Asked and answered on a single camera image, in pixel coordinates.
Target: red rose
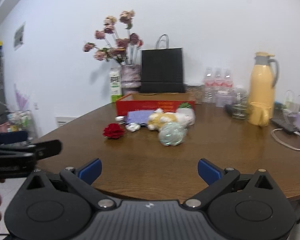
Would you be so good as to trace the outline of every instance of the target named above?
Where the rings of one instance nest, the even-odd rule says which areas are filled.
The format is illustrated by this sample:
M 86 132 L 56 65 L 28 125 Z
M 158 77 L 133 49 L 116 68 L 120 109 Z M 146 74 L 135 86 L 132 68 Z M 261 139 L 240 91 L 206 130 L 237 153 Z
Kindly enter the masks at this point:
M 117 123 L 111 123 L 103 130 L 103 136 L 118 139 L 124 134 L 124 130 Z

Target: stuffed toy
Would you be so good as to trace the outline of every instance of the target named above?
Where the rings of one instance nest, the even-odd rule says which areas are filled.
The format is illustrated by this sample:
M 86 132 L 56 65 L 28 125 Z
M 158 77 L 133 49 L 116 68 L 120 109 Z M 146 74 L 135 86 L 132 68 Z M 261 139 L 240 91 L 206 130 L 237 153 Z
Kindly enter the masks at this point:
M 180 125 L 186 127 L 191 122 L 191 117 L 183 113 L 164 113 L 161 108 L 157 109 L 149 115 L 148 129 L 161 130 L 161 127 L 167 122 L 178 122 Z

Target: clear plastic container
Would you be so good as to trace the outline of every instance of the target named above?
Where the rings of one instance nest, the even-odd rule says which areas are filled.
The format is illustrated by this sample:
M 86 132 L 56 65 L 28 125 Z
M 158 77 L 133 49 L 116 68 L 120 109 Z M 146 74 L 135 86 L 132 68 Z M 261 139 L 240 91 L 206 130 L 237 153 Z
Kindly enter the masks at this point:
M 212 68 L 208 67 L 204 74 L 203 78 L 204 83 L 204 94 L 203 94 L 203 102 L 205 103 L 212 103 L 212 95 L 213 95 L 213 75 L 212 75 Z
M 216 94 L 216 107 L 224 107 L 225 105 L 232 105 L 233 95 L 228 91 L 218 91 Z
M 186 92 L 191 95 L 191 100 L 194 100 L 197 105 L 202 104 L 203 84 L 202 83 L 186 83 Z

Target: artificial flower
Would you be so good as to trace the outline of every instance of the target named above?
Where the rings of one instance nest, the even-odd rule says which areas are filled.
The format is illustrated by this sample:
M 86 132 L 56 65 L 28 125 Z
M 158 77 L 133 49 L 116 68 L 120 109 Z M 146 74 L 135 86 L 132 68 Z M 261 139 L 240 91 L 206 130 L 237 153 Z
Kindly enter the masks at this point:
M 116 50 L 115 48 L 110 48 L 110 49 L 108 50 L 108 54 L 109 54 L 111 57 L 115 57 L 115 56 L 118 55 L 118 52 L 117 52 L 117 50 Z
M 138 41 L 139 41 L 139 36 L 136 33 L 132 33 L 130 35 L 130 41 L 132 45 L 137 45 Z
M 120 14 L 120 22 L 125 23 L 125 24 L 131 24 L 131 20 L 133 19 L 134 15 L 135 15 L 134 10 L 123 11 Z
M 116 22 L 117 22 L 117 18 L 111 15 L 107 16 L 104 20 L 105 25 L 116 24 Z
M 93 55 L 93 57 L 99 61 L 103 61 L 106 58 L 106 52 L 98 49 L 97 52 Z
M 137 48 L 141 48 L 143 45 L 143 40 L 139 40 L 137 43 Z
M 97 40 L 104 40 L 106 35 L 105 35 L 105 32 L 104 31 L 98 31 L 96 30 L 95 33 L 94 33 L 94 37 L 97 39 Z
M 116 53 L 117 53 L 118 55 L 125 55 L 125 54 L 126 54 L 126 48 L 125 48 L 125 47 L 118 47 L 118 48 L 116 49 Z
M 84 52 L 89 52 L 90 50 L 92 50 L 96 45 L 92 42 L 87 42 L 84 47 L 83 47 L 83 51 Z
M 118 47 L 127 48 L 130 43 L 130 39 L 116 39 L 115 43 L 117 44 Z
M 112 34 L 114 32 L 114 26 L 112 24 L 105 25 L 103 31 L 108 34 Z
M 123 134 L 124 130 L 117 123 L 111 123 L 103 130 L 103 136 L 107 138 L 118 139 Z

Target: purple cloth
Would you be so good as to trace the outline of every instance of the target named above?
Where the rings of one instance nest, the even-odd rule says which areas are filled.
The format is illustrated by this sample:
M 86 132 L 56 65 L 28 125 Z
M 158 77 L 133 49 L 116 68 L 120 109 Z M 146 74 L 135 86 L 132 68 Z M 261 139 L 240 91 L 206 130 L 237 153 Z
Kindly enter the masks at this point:
M 140 125 L 146 124 L 148 122 L 149 115 L 151 115 L 153 110 L 139 110 L 128 112 L 127 123 L 138 123 Z

